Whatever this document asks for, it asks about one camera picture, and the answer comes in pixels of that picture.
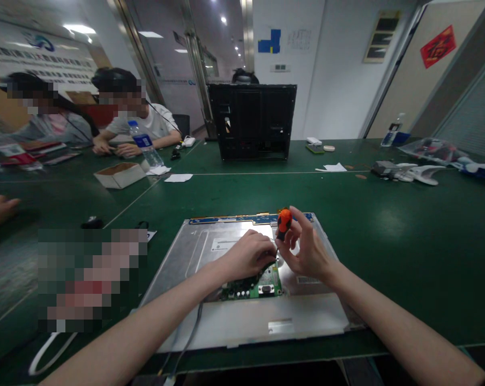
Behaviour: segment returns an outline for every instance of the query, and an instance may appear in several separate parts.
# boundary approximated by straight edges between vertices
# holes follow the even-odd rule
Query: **green circuit board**
[[[219,300],[272,298],[282,294],[278,266],[272,263],[257,276],[227,283],[222,288]]]

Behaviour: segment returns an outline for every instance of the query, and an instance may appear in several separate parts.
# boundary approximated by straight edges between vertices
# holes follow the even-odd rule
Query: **chair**
[[[184,140],[186,136],[190,135],[190,115],[173,114],[173,118],[182,132],[182,140]]]

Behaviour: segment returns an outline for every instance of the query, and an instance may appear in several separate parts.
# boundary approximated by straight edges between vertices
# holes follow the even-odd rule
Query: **red decoration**
[[[421,48],[421,56],[426,68],[433,66],[457,47],[453,26],[450,25]]]

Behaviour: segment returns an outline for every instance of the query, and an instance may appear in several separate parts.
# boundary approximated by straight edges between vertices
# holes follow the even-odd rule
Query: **plastic bag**
[[[458,150],[448,141],[438,138],[420,139],[398,149],[415,158],[423,158],[444,166],[460,157],[467,157],[467,153]]]

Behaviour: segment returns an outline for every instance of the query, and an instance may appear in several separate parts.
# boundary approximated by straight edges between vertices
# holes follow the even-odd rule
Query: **small box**
[[[94,173],[94,176],[105,188],[123,189],[143,179],[146,173],[144,173],[139,164],[123,162],[116,166],[100,170]]]

